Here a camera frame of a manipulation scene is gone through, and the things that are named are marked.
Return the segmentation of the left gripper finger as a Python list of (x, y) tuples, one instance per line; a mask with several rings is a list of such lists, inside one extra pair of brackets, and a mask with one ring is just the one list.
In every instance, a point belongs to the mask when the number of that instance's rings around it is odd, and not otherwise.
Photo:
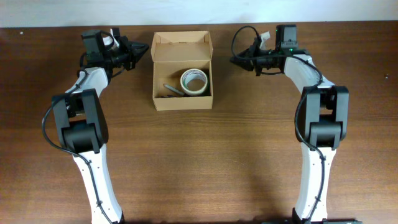
[(148, 48), (149, 49), (149, 45), (148, 44), (143, 44), (143, 43), (138, 43), (138, 42), (133, 42), (130, 45), (130, 49), (131, 49), (132, 53), (133, 53), (134, 49), (138, 49), (138, 48)]
[(148, 48), (138, 48), (133, 50), (134, 62), (140, 61), (144, 54), (148, 51)]

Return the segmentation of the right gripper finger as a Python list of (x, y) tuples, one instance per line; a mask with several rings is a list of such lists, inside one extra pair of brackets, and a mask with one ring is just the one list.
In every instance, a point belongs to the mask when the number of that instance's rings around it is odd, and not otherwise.
[(245, 49), (240, 53), (237, 53), (235, 49), (232, 48), (231, 53), (233, 55), (231, 58), (236, 60), (251, 60), (253, 58), (253, 52), (250, 48)]
[(236, 57), (231, 57), (229, 60), (232, 64), (239, 66), (240, 68), (247, 70), (247, 71), (253, 71), (254, 66), (250, 60), (241, 60)]

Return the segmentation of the brown cardboard box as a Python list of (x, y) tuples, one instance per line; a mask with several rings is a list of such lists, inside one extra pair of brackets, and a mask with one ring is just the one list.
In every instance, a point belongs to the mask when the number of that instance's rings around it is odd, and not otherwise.
[(151, 55), (157, 111), (213, 107), (213, 46), (208, 31), (156, 32)]

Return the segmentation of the black permanent marker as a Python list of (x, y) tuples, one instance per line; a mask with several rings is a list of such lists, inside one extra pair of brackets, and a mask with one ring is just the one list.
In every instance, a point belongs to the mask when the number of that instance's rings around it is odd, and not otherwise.
[(168, 85), (168, 84), (164, 84), (164, 87), (165, 87), (166, 89), (168, 89), (168, 90), (170, 90), (170, 91), (172, 91), (172, 92), (174, 92), (174, 93), (180, 95), (180, 96), (185, 96), (185, 93), (184, 93), (184, 92), (182, 92), (182, 91), (180, 91), (180, 90), (178, 90), (178, 89), (176, 89), (176, 88), (174, 88), (174, 87), (172, 87), (172, 86), (170, 86), (170, 85)]

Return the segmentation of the cream masking tape roll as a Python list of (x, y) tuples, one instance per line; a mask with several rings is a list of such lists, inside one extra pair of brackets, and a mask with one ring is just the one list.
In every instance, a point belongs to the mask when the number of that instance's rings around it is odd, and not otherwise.
[(180, 77), (182, 90), (188, 96), (200, 96), (204, 94), (209, 84), (210, 82), (206, 73), (196, 68), (186, 70)]

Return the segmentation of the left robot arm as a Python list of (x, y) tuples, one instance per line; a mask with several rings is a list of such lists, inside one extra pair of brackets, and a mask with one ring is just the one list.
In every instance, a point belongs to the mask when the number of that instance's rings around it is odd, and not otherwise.
[(92, 223), (124, 223), (107, 165), (108, 126), (99, 97), (119, 73), (130, 71), (148, 51), (148, 44), (130, 41), (119, 28), (88, 30), (81, 35), (85, 51), (77, 80), (64, 94), (55, 95), (49, 108), (63, 152), (72, 155), (81, 173)]

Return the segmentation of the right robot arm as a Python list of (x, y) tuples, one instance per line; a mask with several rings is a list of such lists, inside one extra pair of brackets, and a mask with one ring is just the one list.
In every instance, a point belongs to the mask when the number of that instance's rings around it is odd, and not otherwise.
[(296, 25), (281, 24), (275, 31), (274, 49), (266, 49), (266, 35), (256, 32), (252, 45), (233, 53), (230, 61), (257, 76), (284, 74), (300, 92), (294, 115), (303, 159), (300, 192), (285, 223), (331, 223), (328, 182), (336, 150), (347, 133), (349, 91), (325, 78), (309, 52), (299, 48)]

